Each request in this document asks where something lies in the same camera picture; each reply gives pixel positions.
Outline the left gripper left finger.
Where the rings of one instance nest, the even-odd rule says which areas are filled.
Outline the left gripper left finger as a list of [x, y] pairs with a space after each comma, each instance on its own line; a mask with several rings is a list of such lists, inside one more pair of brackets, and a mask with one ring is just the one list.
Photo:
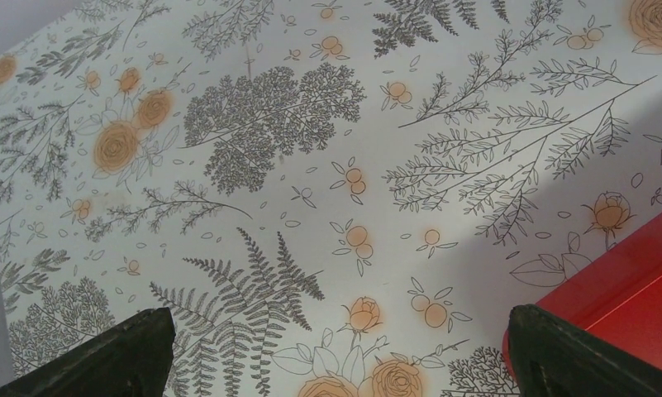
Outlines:
[[0, 396], [164, 394], [174, 360], [168, 308], [146, 309], [0, 387]]

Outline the red plastic tray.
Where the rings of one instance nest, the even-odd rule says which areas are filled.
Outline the red plastic tray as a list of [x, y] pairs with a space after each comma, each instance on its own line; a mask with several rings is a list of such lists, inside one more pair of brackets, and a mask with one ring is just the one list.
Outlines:
[[534, 305], [662, 370], [662, 213]]

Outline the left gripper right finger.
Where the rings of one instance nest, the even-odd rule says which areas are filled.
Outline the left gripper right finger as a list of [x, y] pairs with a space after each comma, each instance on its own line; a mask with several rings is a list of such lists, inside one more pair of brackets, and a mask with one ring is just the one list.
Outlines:
[[534, 305], [509, 314], [521, 396], [662, 396], [662, 370]]

